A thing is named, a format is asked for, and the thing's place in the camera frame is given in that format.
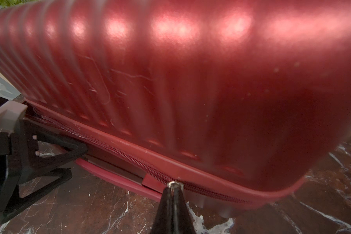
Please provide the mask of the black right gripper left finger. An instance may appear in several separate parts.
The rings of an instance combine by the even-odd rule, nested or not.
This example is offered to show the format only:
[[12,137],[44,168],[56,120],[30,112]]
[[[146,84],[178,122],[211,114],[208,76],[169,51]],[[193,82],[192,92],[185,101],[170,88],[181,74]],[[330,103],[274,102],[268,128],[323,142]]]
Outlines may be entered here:
[[173,196],[171,189],[163,190],[158,211],[150,234],[172,234],[173,233]]

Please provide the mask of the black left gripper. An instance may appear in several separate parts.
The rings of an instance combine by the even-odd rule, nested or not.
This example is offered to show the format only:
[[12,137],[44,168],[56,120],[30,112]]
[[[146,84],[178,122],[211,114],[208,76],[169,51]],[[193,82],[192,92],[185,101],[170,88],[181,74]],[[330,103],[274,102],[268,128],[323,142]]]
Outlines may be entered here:
[[[7,223],[72,178],[70,168],[59,168],[83,156],[88,147],[27,120],[19,121],[19,134],[0,132],[0,224]],[[21,198],[18,181],[57,177]]]

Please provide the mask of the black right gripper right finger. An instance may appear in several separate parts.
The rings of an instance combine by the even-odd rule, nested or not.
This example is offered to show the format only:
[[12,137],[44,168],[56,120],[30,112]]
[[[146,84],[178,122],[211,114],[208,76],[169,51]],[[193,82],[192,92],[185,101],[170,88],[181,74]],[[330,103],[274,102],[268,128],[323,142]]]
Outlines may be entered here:
[[173,233],[196,234],[180,187],[173,190]]

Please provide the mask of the silver zipper pull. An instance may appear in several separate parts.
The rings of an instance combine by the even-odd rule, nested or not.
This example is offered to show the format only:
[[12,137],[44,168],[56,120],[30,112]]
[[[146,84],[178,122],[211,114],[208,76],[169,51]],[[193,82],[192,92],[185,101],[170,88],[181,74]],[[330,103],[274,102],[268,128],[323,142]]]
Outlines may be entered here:
[[171,190],[174,190],[175,188],[179,188],[181,191],[183,191],[184,184],[182,182],[179,182],[179,181],[170,181],[167,184],[167,187]]

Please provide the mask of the red ribbed hardshell suitcase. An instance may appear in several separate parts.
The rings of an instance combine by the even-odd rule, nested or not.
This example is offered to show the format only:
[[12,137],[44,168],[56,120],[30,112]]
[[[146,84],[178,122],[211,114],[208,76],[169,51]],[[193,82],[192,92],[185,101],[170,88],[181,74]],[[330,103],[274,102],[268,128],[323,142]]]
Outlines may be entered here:
[[233,217],[351,136],[351,1],[38,1],[0,9],[0,72],[77,164]]

